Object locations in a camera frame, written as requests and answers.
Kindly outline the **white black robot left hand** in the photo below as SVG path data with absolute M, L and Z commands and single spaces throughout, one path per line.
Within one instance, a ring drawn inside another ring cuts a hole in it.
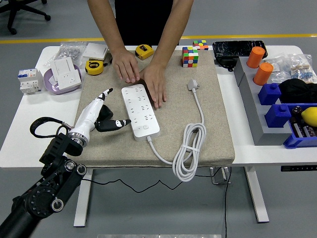
M 103 91 L 98 97 L 96 97 L 89 105 L 84 108 L 77 120 L 75 127 L 71 129 L 68 134 L 70 138 L 78 138 L 88 143 L 90 140 L 90 132 L 95 128 L 99 132 L 108 132 L 119 130 L 131 123 L 130 119 L 103 119 L 101 121 L 98 121 L 98 117 L 100 115 L 102 107 L 104 106 L 104 101 L 108 94 L 112 91 L 112 88 Z

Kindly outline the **person's left hand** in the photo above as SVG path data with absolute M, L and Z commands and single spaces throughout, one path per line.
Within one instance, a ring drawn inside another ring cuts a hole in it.
M 167 100 L 165 69 L 166 65 L 152 62 L 140 72 L 140 77 L 145 81 L 156 109 L 161 108 L 163 102 Z

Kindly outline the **person's right hand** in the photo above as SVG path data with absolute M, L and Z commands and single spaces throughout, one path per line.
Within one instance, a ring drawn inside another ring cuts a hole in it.
M 135 83 L 140 80 L 140 71 L 135 56 L 123 48 L 116 48 L 112 52 L 112 66 L 120 80 Z

